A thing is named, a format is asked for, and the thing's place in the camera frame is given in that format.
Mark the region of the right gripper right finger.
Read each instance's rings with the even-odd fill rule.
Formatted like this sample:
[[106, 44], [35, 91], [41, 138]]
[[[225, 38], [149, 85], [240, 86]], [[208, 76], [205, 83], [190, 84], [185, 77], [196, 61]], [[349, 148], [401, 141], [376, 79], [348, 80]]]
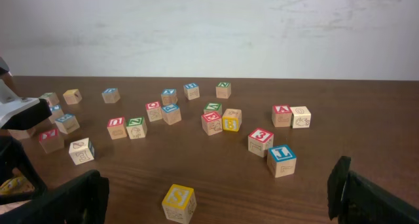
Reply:
[[327, 180], [329, 219], [339, 223], [418, 224], [418, 209], [350, 170], [342, 156]]

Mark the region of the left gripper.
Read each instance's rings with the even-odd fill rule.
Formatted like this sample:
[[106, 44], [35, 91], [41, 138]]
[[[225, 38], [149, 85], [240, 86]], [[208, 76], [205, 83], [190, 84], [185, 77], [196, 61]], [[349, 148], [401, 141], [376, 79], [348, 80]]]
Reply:
[[[3, 130], [27, 130], [49, 118], [52, 113], [44, 99], [16, 98], [1, 104], [1, 128]], [[1, 183], [13, 176], [12, 170], [19, 169], [35, 190], [29, 193], [1, 195], [1, 204], [30, 200], [46, 192], [46, 185], [35, 171], [23, 145], [12, 136], [1, 136]]]

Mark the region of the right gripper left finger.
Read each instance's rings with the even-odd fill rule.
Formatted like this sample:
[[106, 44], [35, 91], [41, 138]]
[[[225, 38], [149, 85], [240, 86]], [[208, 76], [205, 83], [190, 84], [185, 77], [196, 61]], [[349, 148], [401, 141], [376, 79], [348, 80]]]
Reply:
[[90, 170], [1, 215], [1, 224], [104, 223], [109, 179]]

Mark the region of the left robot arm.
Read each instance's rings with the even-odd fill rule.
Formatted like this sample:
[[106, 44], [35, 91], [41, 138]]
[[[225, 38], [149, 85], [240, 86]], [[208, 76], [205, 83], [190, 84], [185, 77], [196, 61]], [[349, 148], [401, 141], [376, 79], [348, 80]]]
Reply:
[[[15, 93], [10, 69], [1, 60], [1, 129], [31, 129], [49, 116], [46, 100]], [[46, 185], [31, 165], [22, 144], [12, 136], [1, 136], [1, 207], [17, 207], [45, 191]]]

